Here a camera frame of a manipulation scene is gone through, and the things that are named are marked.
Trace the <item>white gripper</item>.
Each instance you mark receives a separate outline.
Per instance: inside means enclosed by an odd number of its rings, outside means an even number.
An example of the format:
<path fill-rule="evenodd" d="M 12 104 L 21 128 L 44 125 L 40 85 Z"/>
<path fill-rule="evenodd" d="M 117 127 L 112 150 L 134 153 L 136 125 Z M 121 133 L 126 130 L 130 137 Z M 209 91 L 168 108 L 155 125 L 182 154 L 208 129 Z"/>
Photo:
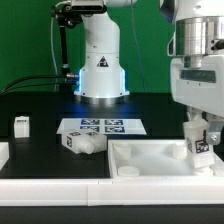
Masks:
<path fill-rule="evenodd" d="M 182 60 L 174 58 L 170 73 L 173 99 L 190 106 L 187 108 L 189 121 L 200 120 L 202 111 L 210 113 L 206 117 L 206 142 L 218 145 L 224 128 L 224 56 L 204 57 L 200 69 L 185 69 Z"/>

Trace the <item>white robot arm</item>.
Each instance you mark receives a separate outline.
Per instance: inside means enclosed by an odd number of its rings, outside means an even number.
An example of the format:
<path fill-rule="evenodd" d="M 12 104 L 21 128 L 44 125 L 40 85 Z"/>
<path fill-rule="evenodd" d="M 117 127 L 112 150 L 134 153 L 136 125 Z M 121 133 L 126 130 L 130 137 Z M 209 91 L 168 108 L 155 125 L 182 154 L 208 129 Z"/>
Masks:
<path fill-rule="evenodd" d="M 75 95 L 92 103 L 128 95 L 119 63 L 120 30 L 107 13 L 137 0 L 63 0 L 51 9 L 60 31 L 82 23 L 85 64 Z M 224 0 L 160 0 L 162 16 L 175 26 L 167 47 L 173 99 L 188 107 L 195 121 L 207 114 L 205 140 L 217 145 L 224 128 Z"/>

